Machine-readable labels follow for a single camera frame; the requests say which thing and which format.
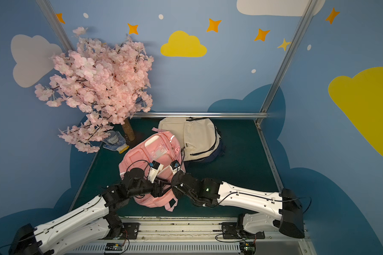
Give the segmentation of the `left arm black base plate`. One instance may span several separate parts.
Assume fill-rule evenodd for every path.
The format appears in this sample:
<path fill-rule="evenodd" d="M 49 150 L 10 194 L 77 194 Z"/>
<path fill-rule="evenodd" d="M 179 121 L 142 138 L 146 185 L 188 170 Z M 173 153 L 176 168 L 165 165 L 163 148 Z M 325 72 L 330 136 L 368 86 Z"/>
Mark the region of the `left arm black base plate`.
<path fill-rule="evenodd" d="M 139 234 L 140 223 L 122 223 L 112 238 L 115 240 L 136 240 Z"/>

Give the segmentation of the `beige and navy backpack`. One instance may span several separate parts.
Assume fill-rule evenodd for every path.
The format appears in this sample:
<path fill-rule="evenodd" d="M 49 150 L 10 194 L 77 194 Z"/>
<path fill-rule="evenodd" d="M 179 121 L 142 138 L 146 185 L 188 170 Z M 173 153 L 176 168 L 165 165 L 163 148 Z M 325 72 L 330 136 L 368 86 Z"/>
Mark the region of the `beige and navy backpack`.
<path fill-rule="evenodd" d="M 184 149 L 186 162 L 202 162 L 219 141 L 217 127 L 209 118 L 165 118 L 158 128 L 175 135 Z"/>

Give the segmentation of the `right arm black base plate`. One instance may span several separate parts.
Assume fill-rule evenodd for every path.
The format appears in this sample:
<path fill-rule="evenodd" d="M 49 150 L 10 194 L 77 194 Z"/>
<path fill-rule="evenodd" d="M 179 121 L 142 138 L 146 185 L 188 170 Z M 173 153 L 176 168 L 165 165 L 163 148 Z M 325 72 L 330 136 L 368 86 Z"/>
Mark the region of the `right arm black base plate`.
<path fill-rule="evenodd" d="M 255 234 L 249 233 L 242 229 L 237 223 L 223 222 L 221 223 L 222 237 L 226 240 L 231 239 L 265 239 L 264 232 L 257 232 Z"/>

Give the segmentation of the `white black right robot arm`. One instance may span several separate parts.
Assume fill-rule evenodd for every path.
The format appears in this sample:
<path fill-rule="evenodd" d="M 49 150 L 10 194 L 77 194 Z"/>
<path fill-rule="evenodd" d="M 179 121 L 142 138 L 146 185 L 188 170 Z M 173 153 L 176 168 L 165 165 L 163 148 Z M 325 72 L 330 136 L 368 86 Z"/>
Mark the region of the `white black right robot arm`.
<path fill-rule="evenodd" d="M 199 180 L 184 172 L 174 175 L 171 187 L 176 198 L 187 196 L 197 207 L 229 206 L 252 211 L 239 217 L 240 231 L 255 234 L 278 230 L 290 238 L 305 238 L 303 205 L 289 189 L 260 192 L 211 178 Z"/>

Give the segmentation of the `pink backpack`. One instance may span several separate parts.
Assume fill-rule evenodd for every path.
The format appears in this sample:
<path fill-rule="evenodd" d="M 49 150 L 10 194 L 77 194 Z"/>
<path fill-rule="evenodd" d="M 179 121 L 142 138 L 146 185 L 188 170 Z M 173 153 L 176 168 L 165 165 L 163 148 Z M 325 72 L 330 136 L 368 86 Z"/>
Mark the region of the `pink backpack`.
<path fill-rule="evenodd" d="M 134 168 L 140 168 L 145 171 L 145 177 L 148 179 L 149 163 L 154 160 L 163 164 L 163 170 L 159 172 L 156 181 L 161 178 L 171 181 L 173 174 L 170 169 L 170 163 L 174 160 L 182 165 L 181 171 L 185 172 L 185 166 L 182 160 L 182 148 L 178 139 L 169 131 L 153 128 L 156 133 L 129 150 L 122 162 L 119 164 L 120 177 Z"/>

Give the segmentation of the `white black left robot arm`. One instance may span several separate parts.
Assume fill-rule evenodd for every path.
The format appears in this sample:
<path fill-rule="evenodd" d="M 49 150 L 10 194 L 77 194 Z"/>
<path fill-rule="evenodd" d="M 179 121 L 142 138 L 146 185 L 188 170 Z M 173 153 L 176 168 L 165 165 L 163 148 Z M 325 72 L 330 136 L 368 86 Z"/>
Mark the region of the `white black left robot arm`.
<path fill-rule="evenodd" d="M 125 173 L 123 180 L 107 187 L 101 194 L 69 213 L 39 226 L 27 224 L 15 234 L 9 246 L 10 255 L 56 255 L 82 244 L 125 234 L 117 210 L 134 197 L 164 195 L 169 182 L 157 178 L 153 182 L 144 171 L 135 168 Z"/>

